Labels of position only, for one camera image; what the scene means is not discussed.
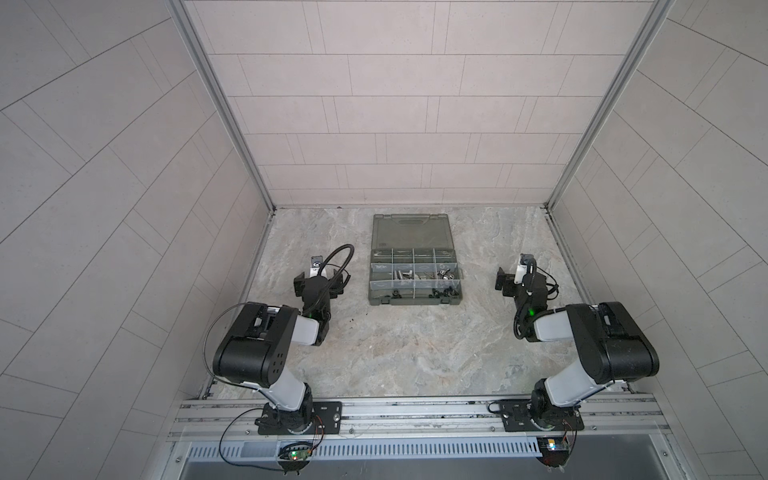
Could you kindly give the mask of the silver wing nuts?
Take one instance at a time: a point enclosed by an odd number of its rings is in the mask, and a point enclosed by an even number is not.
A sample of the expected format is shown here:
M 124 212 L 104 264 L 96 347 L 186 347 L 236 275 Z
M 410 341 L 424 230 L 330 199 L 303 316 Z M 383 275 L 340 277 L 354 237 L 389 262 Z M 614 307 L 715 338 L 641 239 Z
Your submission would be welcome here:
M 453 280 L 455 279 L 455 273 L 452 269 L 438 270 L 436 273 L 436 278 L 440 280 Z

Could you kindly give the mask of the grey compartment organizer box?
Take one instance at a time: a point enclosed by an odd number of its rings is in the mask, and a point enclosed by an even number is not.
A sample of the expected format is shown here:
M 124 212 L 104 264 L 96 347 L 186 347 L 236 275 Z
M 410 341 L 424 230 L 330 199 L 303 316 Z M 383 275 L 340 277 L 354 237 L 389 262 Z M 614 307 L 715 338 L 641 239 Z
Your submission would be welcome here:
M 412 270 L 415 278 L 400 281 L 396 269 Z M 452 269 L 453 280 L 436 278 Z M 433 289 L 453 287 L 453 298 L 430 298 Z M 399 290 L 402 298 L 394 299 Z M 450 220 L 446 214 L 376 214 L 373 217 L 368 300 L 373 306 L 458 305 L 463 299 L 462 271 Z

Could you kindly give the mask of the black wing nut pair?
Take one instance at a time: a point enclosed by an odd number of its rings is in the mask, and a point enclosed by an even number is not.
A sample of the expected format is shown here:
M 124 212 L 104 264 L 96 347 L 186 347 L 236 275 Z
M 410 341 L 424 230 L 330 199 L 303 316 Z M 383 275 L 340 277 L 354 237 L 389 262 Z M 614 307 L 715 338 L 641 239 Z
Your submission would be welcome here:
M 430 298 L 453 298 L 458 295 L 457 291 L 453 287 L 448 287 L 443 290 L 433 289 L 429 295 Z

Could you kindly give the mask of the silver spacer cluster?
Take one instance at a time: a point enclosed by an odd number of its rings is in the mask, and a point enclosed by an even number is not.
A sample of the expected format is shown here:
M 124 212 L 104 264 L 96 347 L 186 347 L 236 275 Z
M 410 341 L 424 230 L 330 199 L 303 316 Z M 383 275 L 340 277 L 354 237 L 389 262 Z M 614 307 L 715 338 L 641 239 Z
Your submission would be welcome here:
M 394 278 L 400 281 L 410 281 L 410 280 L 413 280 L 415 276 L 412 270 L 396 269 L 394 271 Z

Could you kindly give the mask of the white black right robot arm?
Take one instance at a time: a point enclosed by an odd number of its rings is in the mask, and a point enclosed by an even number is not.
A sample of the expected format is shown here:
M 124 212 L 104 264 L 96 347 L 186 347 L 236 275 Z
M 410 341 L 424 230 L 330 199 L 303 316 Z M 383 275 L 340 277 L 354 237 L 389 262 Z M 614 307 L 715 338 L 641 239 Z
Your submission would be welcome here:
M 620 302 L 568 304 L 550 308 L 559 284 L 540 270 L 531 254 L 520 256 L 516 270 L 499 269 L 494 288 L 514 299 L 513 333 L 519 340 L 545 343 L 571 340 L 577 359 L 558 374 L 538 380 L 525 406 L 500 403 L 497 414 L 526 418 L 539 430 L 577 430 L 577 412 L 586 399 L 617 381 L 655 376 L 659 356 Z

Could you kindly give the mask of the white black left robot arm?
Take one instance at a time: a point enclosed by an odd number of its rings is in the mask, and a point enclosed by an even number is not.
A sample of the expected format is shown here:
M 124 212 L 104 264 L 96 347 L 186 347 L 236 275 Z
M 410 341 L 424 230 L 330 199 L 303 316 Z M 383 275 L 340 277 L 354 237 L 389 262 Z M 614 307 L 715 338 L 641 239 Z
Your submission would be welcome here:
M 331 301 L 344 293 L 355 248 L 344 244 L 294 279 L 303 306 L 245 302 L 216 349 L 211 373 L 222 382 L 260 392 L 267 400 L 255 420 L 260 435 L 303 435 L 337 428 L 341 404 L 316 407 L 311 387 L 288 369 L 294 344 L 320 346 L 332 318 Z

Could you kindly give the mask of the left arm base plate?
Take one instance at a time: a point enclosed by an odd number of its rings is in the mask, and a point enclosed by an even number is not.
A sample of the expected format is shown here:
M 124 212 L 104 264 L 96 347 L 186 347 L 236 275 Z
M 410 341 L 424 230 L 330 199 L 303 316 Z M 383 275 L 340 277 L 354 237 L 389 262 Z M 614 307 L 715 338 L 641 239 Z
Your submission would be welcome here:
M 338 434 L 343 404 L 320 401 L 306 404 L 296 411 L 276 409 L 266 404 L 255 420 L 259 435 Z

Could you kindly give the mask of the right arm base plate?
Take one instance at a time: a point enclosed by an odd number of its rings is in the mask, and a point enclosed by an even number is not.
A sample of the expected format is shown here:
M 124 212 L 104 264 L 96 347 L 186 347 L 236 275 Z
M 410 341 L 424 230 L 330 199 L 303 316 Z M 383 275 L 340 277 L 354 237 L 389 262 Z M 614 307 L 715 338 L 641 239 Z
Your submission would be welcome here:
M 584 422 L 576 407 L 557 407 L 547 401 L 503 399 L 489 403 L 487 411 L 501 419 L 507 433 L 584 429 Z

